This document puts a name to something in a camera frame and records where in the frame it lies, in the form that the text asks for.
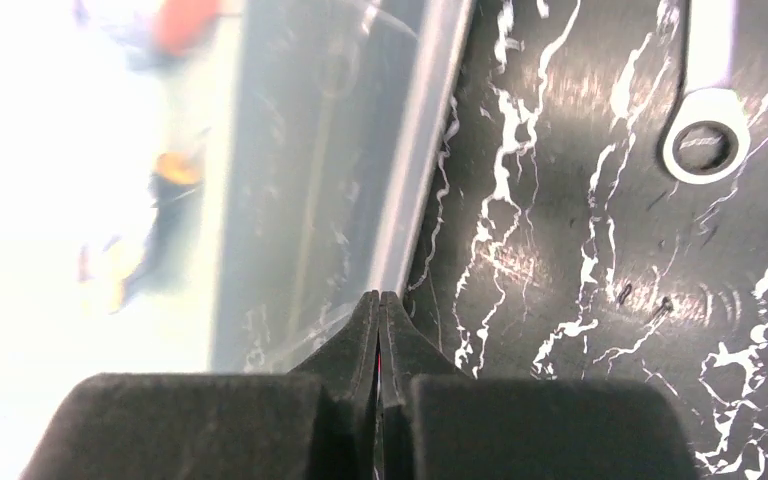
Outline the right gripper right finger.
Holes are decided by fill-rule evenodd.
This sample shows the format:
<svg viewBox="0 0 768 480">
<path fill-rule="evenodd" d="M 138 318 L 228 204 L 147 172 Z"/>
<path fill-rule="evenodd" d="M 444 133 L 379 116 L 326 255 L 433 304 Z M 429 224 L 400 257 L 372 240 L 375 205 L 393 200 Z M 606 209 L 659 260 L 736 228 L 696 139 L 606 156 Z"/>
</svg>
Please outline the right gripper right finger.
<svg viewBox="0 0 768 480">
<path fill-rule="evenodd" d="M 679 418 L 641 382 L 471 379 L 381 295 L 386 479 L 694 479 Z"/>
</svg>

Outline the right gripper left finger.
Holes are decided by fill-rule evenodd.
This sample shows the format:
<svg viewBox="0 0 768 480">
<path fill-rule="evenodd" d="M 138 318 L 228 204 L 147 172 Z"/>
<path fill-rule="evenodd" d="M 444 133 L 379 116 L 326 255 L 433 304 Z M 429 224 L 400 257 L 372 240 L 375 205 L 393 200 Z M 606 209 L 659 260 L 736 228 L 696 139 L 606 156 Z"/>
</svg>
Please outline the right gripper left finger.
<svg viewBox="0 0 768 480">
<path fill-rule="evenodd" d="M 76 385 L 26 479 L 369 479 L 378 308 L 285 374 L 98 374 Z"/>
</svg>

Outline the translucent lid green toolbox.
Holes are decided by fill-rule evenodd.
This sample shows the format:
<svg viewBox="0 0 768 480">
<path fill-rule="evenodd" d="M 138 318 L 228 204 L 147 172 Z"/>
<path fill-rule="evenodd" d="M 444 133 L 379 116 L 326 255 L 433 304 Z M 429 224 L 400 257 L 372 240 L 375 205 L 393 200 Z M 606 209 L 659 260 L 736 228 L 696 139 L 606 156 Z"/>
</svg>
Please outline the translucent lid green toolbox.
<svg viewBox="0 0 768 480">
<path fill-rule="evenodd" d="M 405 289 L 473 3 L 221 1 L 176 57 L 161 2 L 0 1 L 0 374 L 287 370 Z M 173 151 L 203 186 L 112 313 Z"/>
</svg>

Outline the black hex key set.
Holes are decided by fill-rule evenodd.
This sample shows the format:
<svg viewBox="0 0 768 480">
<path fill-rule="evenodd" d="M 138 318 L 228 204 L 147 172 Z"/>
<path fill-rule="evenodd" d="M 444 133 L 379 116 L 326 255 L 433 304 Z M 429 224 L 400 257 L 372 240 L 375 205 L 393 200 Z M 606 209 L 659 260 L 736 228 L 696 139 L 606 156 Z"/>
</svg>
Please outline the black hex key set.
<svg viewBox="0 0 768 480">
<path fill-rule="evenodd" d="M 181 57 L 193 48 L 218 18 L 219 0 L 165 0 L 151 21 L 151 38 L 165 54 Z"/>
</svg>

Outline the black yellow handle screwdriver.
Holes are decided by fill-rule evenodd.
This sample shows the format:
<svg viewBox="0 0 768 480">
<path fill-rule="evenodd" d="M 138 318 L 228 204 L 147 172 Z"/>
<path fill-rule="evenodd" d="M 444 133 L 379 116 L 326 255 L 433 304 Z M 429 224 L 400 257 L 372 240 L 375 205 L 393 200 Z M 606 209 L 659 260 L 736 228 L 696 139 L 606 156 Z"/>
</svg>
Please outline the black yellow handle screwdriver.
<svg viewBox="0 0 768 480">
<path fill-rule="evenodd" d="M 109 267 L 108 310 L 122 310 L 143 290 L 163 282 L 175 238 L 184 228 L 189 202 L 203 186 L 200 154 L 164 152 L 154 162 L 148 183 L 147 207 L 131 233 L 113 237 L 104 251 Z"/>
</svg>

